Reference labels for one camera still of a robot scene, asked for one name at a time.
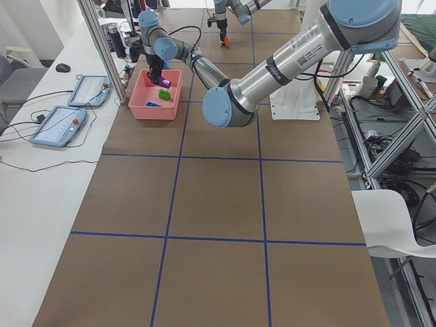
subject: blue and white device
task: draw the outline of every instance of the blue and white device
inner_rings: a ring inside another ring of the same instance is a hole
[[[44,119],[30,142],[49,146],[65,146],[87,119],[84,108],[56,106]]]
[[[100,107],[109,95],[110,79],[100,75],[82,75],[68,100],[70,107]]]

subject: green block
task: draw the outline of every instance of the green block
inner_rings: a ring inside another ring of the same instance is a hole
[[[160,89],[159,90],[159,99],[170,101],[171,100],[171,94],[168,90]]]

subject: black mouse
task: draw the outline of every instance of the black mouse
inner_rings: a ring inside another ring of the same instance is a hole
[[[71,67],[66,63],[60,63],[56,66],[56,71],[59,73],[68,73],[71,70]]]

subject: white desk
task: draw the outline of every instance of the white desk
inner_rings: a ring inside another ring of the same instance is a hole
[[[120,72],[125,62],[115,55],[114,59]],[[70,65],[71,72],[56,72],[58,63]],[[85,24],[77,30],[31,97],[72,90],[77,74],[106,74]],[[13,123],[30,121],[30,114],[36,110],[66,105],[69,96],[70,93],[65,93],[29,102]],[[63,161],[97,161],[118,109],[115,99],[116,93],[111,90],[105,104],[95,109],[97,120],[81,147],[54,149],[17,140],[1,142],[0,156],[6,163],[30,169]],[[92,120],[93,113],[89,112],[86,125],[70,145],[83,141]],[[29,126],[17,128],[25,130],[23,135],[29,135],[35,130]],[[0,140],[16,136],[12,129],[7,129]],[[94,164],[75,163],[30,173],[0,164],[0,326],[32,325],[94,169]]]

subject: box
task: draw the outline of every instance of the box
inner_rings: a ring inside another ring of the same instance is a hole
[[[166,69],[162,71],[162,76],[171,82],[171,87],[168,89],[171,93],[170,101],[159,98],[159,90],[164,88],[151,83],[147,77],[148,72],[148,69],[143,69],[138,76],[129,101],[130,110],[136,119],[174,120],[182,89],[181,70]],[[159,104],[160,107],[147,106],[148,102]]]

